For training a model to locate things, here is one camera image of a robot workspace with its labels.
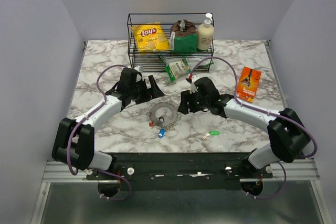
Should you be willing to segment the silver keyring disc with rings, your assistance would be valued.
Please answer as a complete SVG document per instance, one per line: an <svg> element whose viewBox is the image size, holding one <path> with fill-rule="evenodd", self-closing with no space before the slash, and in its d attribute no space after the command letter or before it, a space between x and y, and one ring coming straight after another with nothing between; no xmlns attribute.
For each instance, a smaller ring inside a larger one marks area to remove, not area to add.
<svg viewBox="0 0 336 224"><path fill-rule="evenodd" d="M152 103L147 111L149 122L154 122L157 129L169 130L177 126L181 115L177 111L177 105L174 102L156 102Z"/></svg>

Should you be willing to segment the blue key tag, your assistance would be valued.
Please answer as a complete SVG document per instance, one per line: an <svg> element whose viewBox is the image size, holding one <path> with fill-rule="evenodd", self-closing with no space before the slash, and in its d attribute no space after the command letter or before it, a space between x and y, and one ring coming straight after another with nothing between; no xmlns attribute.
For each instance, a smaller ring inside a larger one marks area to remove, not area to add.
<svg viewBox="0 0 336 224"><path fill-rule="evenodd" d="M158 138L163 138L164 134L165 134L165 129L160 129L158 133Z"/></svg>

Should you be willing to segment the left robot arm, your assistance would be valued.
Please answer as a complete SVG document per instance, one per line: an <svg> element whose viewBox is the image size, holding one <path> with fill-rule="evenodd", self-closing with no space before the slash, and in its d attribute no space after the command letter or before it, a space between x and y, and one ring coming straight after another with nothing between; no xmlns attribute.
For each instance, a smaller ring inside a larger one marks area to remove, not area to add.
<svg viewBox="0 0 336 224"><path fill-rule="evenodd" d="M112 179L117 171L113 157L95 149L95 133L131 102L141 104L164 96L154 77L148 79L146 82L135 69L123 68L119 81L103 92L98 104L75 119L60 121L52 158L67 164L74 175L78 170L98 169L104 179Z"/></svg>

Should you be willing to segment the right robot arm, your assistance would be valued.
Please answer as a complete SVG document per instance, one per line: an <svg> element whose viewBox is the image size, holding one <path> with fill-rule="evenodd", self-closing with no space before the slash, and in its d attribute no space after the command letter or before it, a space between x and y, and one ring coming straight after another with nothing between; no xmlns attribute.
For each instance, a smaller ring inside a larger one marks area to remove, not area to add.
<svg viewBox="0 0 336 224"><path fill-rule="evenodd" d="M242 173L249 178L255 177L268 164L293 162L310 142L294 110L274 111L239 104L233 95L220 94L208 77L198 79L189 90L181 92L178 111L182 114L209 111L266 132L269 144L250 152L241 165Z"/></svg>

